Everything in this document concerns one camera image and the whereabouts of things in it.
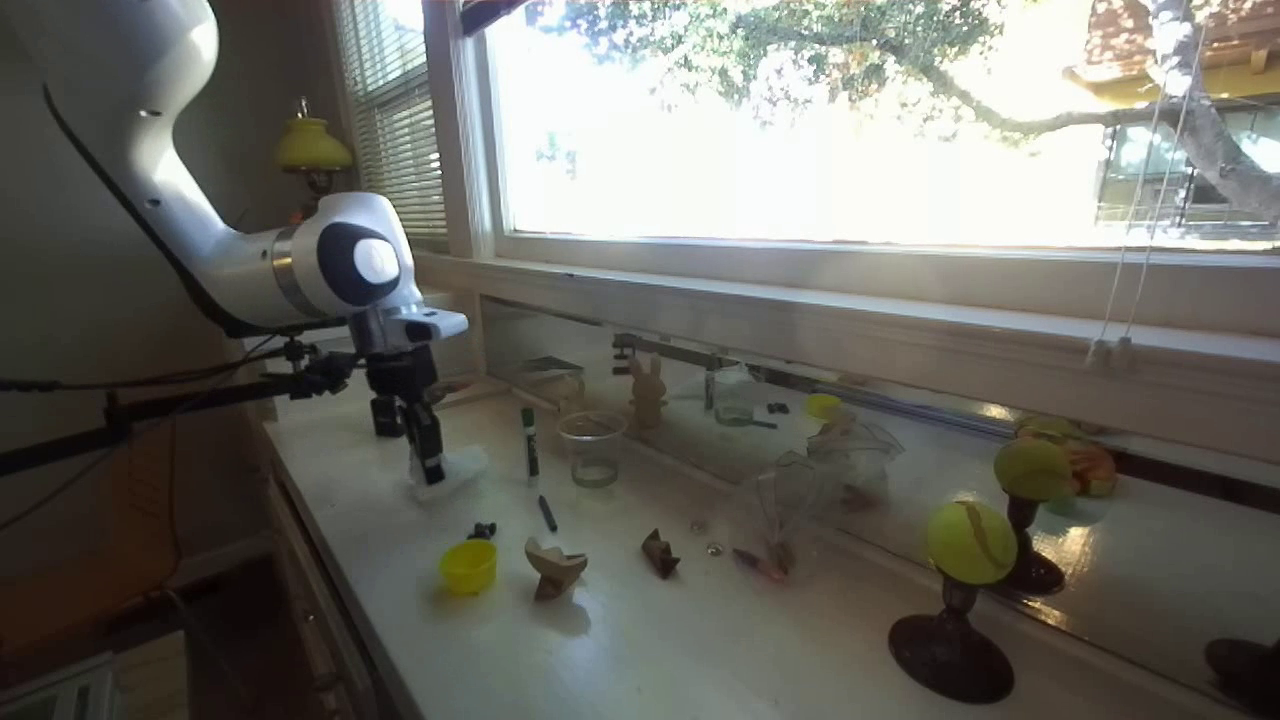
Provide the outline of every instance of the black cable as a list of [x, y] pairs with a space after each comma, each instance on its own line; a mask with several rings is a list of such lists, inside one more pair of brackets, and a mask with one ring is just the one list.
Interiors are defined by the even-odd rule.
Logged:
[[94, 467], [104, 467], [116, 458], [116, 450], [100, 454], [94, 461], [87, 461], [79, 473], [71, 473], [68, 479], [59, 479], [48, 495], [38, 495], [35, 506], [3, 515], [0, 536], [14, 525], [23, 525], [29, 515], [42, 512], [52, 502], [68, 495], [74, 483], [85, 483]]
[[100, 379], [100, 384], [68, 384], [68, 379], [10, 379], [3, 375], [0, 379], [0, 394], [118, 394], [118, 389], [158, 389], [158, 384], [200, 384], [209, 375], [218, 375], [218, 371], [235, 371], [242, 365], [260, 365], [260, 360], [273, 360], [273, 357], [284, 357], [289, 350], [273, 350], [273, 354], [246, 354], [230, 365], [209, 365], [209, 370], [185, 370], [185, 371], [158, 371], [158, 375], [127, 375], [127, 379]]
[[[218, 384], [212, 384], [209, 394], [223, 389], [242, 365], [269, 360], [273, 354], [260, 354], [269, 340], [274, 340], [274, 337], [265, 337], [265, 340], [260, 340], [256, 350], [246, 350], [238, 360], [223, 365], [229, 375], [223, 375]], [[0, 521], [0, 536], [10, 533], [14, 525], [23, 525], [29, 515], [42, 512], [42, 507], [56, 506], [59, 495], [68, 495], [68, 493], [71, 493], [74, 483], [85, 483], [94, 467], [104, 467], [118, 450], [123, 450], [123, 444], [100, 454], [100, 458], [87, 461], [79, 473], [71, 473], [68, 479], [59, 479], [48, 495], [38, 495], [35, 506], [3, 515], [3, 521]]]
[[[209, 384], [200, 397], [229, 389], [230, 375], [235, 375], [246, 360], [273, 357], [273, 354], [260, 354], [269, 340], [274, 340], [274, 337], [265, 337], [260, 344], [251, 344], [251, 350], [242, 354], [242, 360], [238, 360], [238, 365], [229, 365], [229, 371], [223, 371], [217, 384]], [[185, 536], [180, 536], [177, 423], [180, 423], [185, 410], [200, 403], [200, 397], [191, 397], [189, 403], [180, 403], [180, 410], [169, 417], [169, 545], [171, 545], [169, 585], [171, 585], [171, 575], [185, 567], [185, 556], [189, 556]]]

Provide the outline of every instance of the wall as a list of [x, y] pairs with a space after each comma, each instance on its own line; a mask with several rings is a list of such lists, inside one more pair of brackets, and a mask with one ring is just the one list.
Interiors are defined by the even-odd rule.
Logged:
[[[180, 124], [194, 181], [238, 227], [274, 227], [298, 190], [273, 146], [310, 98], [331, 108], [318, 0], [223, 0], [218, 92]], [[0, 375], [111, 379], [235, 357], [185, 296], [177, 274], [131, 227], [56, 131], [38, 72], [0, 17]], [[100, 423], [104, 397], [0, 397], [0, 450]], [[171, 575], [169, 479], [177, 478], [189, 567], [265, 533], [246, 410], [144, 423], [104, 467], [29, 525], [0, 533], [0, 652], [131, 605]], [[0, 525], [85, 461], [0, 478]]]

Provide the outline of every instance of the small figurine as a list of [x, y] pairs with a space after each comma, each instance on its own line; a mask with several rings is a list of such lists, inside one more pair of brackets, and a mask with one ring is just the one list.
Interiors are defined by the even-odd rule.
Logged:
[[589, 567], [583, 552], [563, 552], [553, 545], [541, 545], [535, 536], [528, 536], [523, 545], [523, 561], [535, 567], [535, 591], [531, 599], [548, 605], [555, 599], [569, 585], [577, 585]]
[[656, 530], [644, 536], [640, 552], [661, 579], [675, 575], [679, 556]]
[[899, 458], [899, 440], [886, 430], [857, 417], [837, 397], [807, 397], [805, 417], [807, 423], [814, 423], [814, 434], [805, 444], [805, 461], [818, 478], [841, 479], [841, 506], [848, 512], [880, 507], [886, 461]]
[[663, 365], [656, 357], [647, 357], [647, 365], [640, 357], [632, 357], [632, 434], [652, 434], [663, 417]]

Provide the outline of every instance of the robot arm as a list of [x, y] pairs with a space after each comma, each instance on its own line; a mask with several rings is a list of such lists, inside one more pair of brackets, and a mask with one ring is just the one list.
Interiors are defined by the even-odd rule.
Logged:
[[171, 147], [171, 124], [217, 67], [209, 0], [3, 0], [42, 72], [42, 101], [85, 166], [149, 233], [229, 337], [346, 323], [368, 360], [371, 423], [406, 438], [444, 479], [433, 340], [469, 315], [427, 307], [396, 208], [336, 192], [292, 227], [235, 233]]

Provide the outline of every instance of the countertop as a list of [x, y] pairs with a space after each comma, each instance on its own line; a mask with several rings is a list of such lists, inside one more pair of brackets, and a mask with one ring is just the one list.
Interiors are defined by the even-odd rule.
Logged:
[[[559, 540], [592, 563], [569, 596], [531, 605], [523, 540], [545, 525], [517, 401], [465, 401], [440, 410], [440, 423], [449, 465], [471, 479], [434, 502], [411, 493], [406, 444], [371, 438], [360, 389], [279, 403], [269, 423], [356, 614], [433, 720], [1231, 718], [982, 599], [972, 625], [1013, 657], [1015, 692], [943, 699], [886, 652], [899, 615], [940, 607], [928, 571], [857, 540], [805, 536], [805, 571], [773, 585], [725, 552], [729, 493], [635, 444], [610, 488], [577, 488], [541, 434]], [[481, 521], [500, 525], [497, 588], [444, 596], [434, 561]], [[675, 579], [640, 556], [652, 530], [679, 552]]]

